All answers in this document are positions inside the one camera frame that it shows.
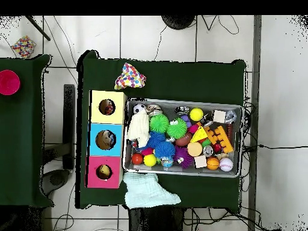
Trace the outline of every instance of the yellow ball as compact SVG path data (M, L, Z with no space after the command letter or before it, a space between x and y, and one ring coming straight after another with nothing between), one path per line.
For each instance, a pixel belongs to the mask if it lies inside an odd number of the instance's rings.
M203 117L203 111L200 108L194 108L190 111L190 118L195 122L198 122Z
M156 164L157 159L154 156L154 154L149 154L149 155L144 156L143 161L144 161L144 164L147 165L148 167L153 167Z

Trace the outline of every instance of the light blue towel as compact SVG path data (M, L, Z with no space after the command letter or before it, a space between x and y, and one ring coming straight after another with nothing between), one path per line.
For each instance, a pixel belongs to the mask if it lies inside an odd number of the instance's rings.
M177 194L166 191L158 184L158 177L154 173L126 172L123 176L123 181L128 188L125 194L125 203L129 209L180 203L180 198Z

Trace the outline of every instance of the orange toy block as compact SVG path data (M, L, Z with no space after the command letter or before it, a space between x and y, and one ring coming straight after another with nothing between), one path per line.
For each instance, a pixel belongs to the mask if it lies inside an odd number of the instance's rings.
M220 145L223 147L224 153L229 153L234 151L226 132L222 126L219 126L215 129L215 134L217 134L218 140L220 140Z
M214 132L210 130L209 126L205 127L204 129L211 143L215 144L216 141L218 140L217 136L214 135Z

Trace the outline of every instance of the orange ball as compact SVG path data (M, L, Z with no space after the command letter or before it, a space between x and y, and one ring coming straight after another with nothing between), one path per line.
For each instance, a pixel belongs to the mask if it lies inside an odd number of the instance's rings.
M132 155L132 163L134 165L140 165L143 162L143 157L139 153Z
M206 161L208 165L208 169L210 170L216 170L219 167L219 160L216 157L210 157Z

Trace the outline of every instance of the green table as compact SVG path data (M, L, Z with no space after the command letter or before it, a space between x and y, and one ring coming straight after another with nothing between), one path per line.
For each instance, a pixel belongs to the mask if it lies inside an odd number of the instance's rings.
M0 59L0 71L10 69L20 90L0 94L0 205L52 206L40 191L42 170L42 71L49 55L31 60Z
M232 64L102 60L98 59L95 51L86 51L78 61L77 151L81 151L81 154L76 162L77 207L84 208L88 204L125 204L127 189L123 181L119 189L94 189L84 186L89 90L114 91L114 82L121 74L125 62L132 64L147 77L144 88L124 89L127 96L235 105L243 105L244 102L243 60L234 61ZM182 202L176 206L238 210L239 177L159 174L158 181L167 191L179 195Z

